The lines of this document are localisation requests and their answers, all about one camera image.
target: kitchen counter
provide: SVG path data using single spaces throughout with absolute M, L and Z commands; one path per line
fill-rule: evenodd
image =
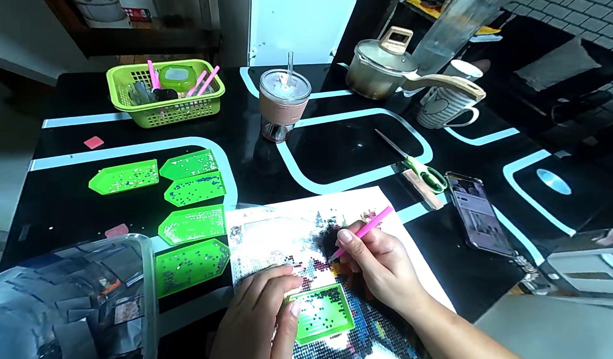
M 486 99 L 476 106 L 481 115 L 473 125 L 429 130 L 415 121 L 424 91 L 412 99 L 395 94 L 382 102 L 368 100 L 348 91 L 342 64 L 295 66 L 311 81 L 313 93 L 289 140 L 270 143 L 260 135 L 256 90 L 260 74 L 269 68 L 222 69 L 226 92 L 217 115 L 151 129 L 116 113 L 104 73 L 62 75 L 0 270 L 61 246 L 104 238 L 107 229 L 122 223 L 130 232 L 156 236 L 162 220 L 177 210 L 161 200 L 167 181 L 111 196 L 98 195 L 87 182 L 103 167 L 148 159 L 158 159 L 161 165 L 185 151 L 201 150 L 199 143 L 210 143 L 228 159 L 237 190 L 225 201 L 233 204 L 268 204 L 380 186 L 457 313 L 473 322 L 524 276 L 523 271 L 508 258 L 466 246 L 451 203 L 429 212 L 410 184 L 395 174 L 392 165 L 402 159 L 375 128 L 441 173 L 482 179 L 513 246 L 535 265 L 559 238 L 582 228 L 610 201 L 605 196 L 609 175 L 591 176 L 588 168 L 551 155 L 489 109 Z M 105 143 L 90 151 L 82 142 L 95 135 Z M 224 165 L 219 166 L 224 172 Z M 539 168 L 559 175 L 573 193 L 550 189 L 537 177 Z M 219 197 L 202 204 L 222 201 Z M 228 297 L 230 285 L 228 268 L 221 277 L 162 298 L 161 317 L 193 301 L 211 303 L 214 297 L 207 295 Z M 219 319 L 210 315 L 205 320 Z M 173 324 L 163 333 L 175 329 Z M 170 344 L 166 338 L 161 347 Z

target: green diamond tray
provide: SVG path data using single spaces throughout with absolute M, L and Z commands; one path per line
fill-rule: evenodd
M 171 212 L 158 227 L 158 235 L 170 245 L 204 240 L 226 233 L 222 204 Z
M 216 160 L 213 158 L 213 152 L 211 150 L 203 150 L 168 159 L 160 169 L 160 175 L 175 181 L 181 178 L 202 175 L 216 169 L 218 169 L 218 164 L 216 164 Z
M 355 328 L 342 284 L 331 284 L 289 297 L 302 300 L 296 342 L 300 345 Z
M 215 171 L 205 175 L 177 179 L 165 191 L 165 200 L 177 207 L 182 207 L 226 193 L 220 171 Z
M 158 298 L 220 276 L 230 255 L 229 247 L 212 238 L 157 256 Z
M 89 188 L 111 194 L 156 184 L 158 180 L 158 163 L 148 160 L 103 168 L 89 181 Z

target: scissors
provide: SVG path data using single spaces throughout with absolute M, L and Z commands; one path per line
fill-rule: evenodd
M 433 167 L 428 167 L 423 165 L 420 161 L 416 160 L 415 157 L 409 156 L 408 153 L 402 151 L 396 144 L 394 144 L 391 140 L 388 139 L 387 136 L 383 135 L 382 132 L 375 129 L 377 134 L 382 136 L 382 138 L 391 145 L 395 151 L 398 151 L 400 155 L 402 155 L 406 161 L 406 164 L 413 169 L 415 174 L 422 178 L 425 184 L 427 184 L 430 190 L 433 193 L 442 193 L 448 187 L 448 183 L 446 182 L 446 178 L 442 176 L 439 172 L 437 172 Z

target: clear plastic bag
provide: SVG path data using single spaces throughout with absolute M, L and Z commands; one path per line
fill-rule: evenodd
M 156 358 L 152 258 L 126 234 L 0 273 L 0 358 Z

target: heart design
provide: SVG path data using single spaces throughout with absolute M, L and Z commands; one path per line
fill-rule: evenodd
M 434 115 L 446 110 L 446 107 L 448 107 L 448 100 L 437 98 L 437 95 L 435 95 L 424 104 L 423 112 L 426 115 Z

